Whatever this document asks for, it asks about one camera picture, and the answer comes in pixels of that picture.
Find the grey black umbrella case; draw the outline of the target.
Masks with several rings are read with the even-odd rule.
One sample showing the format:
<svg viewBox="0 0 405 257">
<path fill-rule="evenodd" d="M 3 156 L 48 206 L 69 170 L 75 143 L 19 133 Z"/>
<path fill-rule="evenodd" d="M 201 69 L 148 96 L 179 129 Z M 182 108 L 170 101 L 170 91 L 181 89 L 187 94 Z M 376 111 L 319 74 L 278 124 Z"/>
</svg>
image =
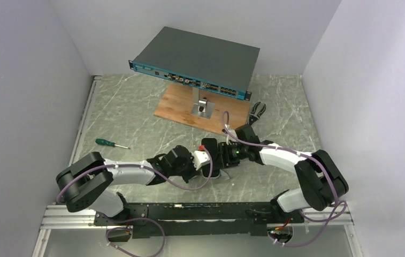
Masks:
<svg viewBox="0 0 405 257">
<path fill-rule="evenodd" d="M 208 155 L 212 160 L 212 173 L 210 173 L 210 163 L 202 167 L 202 175 L 205 178 L 210 177 L 211 179 L 222 178 L 224 180 L 229 180 L 230 176 L 223 169 L 225 162 L 221 150 L 219 149 L 219 144 L 215 138 L 203 138 L 201 140 L 201 145 L 208 151 Z"/>
</svg>

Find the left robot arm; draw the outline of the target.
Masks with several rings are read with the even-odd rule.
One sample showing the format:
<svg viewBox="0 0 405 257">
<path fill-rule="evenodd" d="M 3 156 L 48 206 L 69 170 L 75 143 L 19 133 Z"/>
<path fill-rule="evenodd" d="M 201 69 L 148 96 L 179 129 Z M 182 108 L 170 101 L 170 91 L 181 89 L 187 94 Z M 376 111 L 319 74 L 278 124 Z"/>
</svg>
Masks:
<svg viewBox="0 0 405 257">
<path fill-rule="evenodd" d="M 185 183 L 197 176 L 204 167 L 213 173 L 213 160 L 209 151 L 189 152 L 183 146 L 176 146 L 167 154 L 159 154 L 140 162 L 119 162 L 103 158 L 99 152 L 92 152 L 73 163 L 56 177 L 59 193 L 56 201 L 64 204 L 70 213 L 92 209 L 108 217 L 114 217 L 128 210 L 128 203 L 121 193 L 112 193 L 108 187 L 137 184 L 144 186 L 173 182 L 171 177 L 181 177 Z"/>
</svg>

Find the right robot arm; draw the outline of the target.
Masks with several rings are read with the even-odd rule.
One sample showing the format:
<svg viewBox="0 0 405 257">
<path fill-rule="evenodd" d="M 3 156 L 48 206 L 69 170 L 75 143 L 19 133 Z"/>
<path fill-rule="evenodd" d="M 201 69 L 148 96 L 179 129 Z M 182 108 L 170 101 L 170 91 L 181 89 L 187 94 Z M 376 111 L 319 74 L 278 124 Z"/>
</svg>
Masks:
<svg viewBox="0 0 405 257">
<path fill-rule="evenodd" d="M 322 211 L 340 202 L 349 185 L 328 152 L 299 152 L 272 141 L 260 141 L 252 127 L 242 125 L 235 130 L 224 124 L 223 131 L 232 140 L 234 159 L 248 159 L 260 165 L 273 166 L 297 176 L 300 187 L 277 195 L 272 203 L 284 213 L 312 208 Z"/>
</svg>

